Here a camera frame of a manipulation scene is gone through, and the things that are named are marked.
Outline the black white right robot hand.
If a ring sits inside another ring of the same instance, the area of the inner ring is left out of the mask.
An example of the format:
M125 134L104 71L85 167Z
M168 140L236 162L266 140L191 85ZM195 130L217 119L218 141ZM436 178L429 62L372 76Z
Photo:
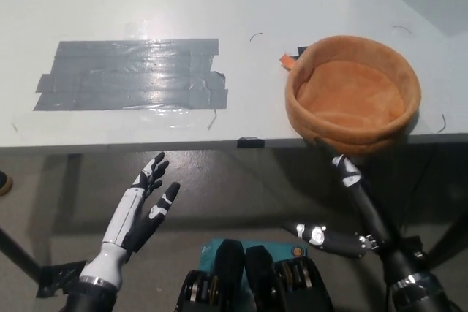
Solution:
M311 247L329 254L357 259L368 252L375 253L382 262L388 287L426 271L423 260L416 256L403 239L387 210L365 185L363 173L351 159L319 137L314 141L337 171L339 183L343 185L366 233L343 234L332 230L325 223L304 221L288 222L282 228Z

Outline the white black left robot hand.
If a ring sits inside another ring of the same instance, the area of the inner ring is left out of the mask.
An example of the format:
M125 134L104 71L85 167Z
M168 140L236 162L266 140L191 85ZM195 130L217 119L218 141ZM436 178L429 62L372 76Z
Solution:
M84 267L79 282L120 290L123 266L164 221L181 187L178 182L171 183L151 209L143 212L145 201L162 185L160 178L168 165L161 152L138 173L113 213L99 254Z

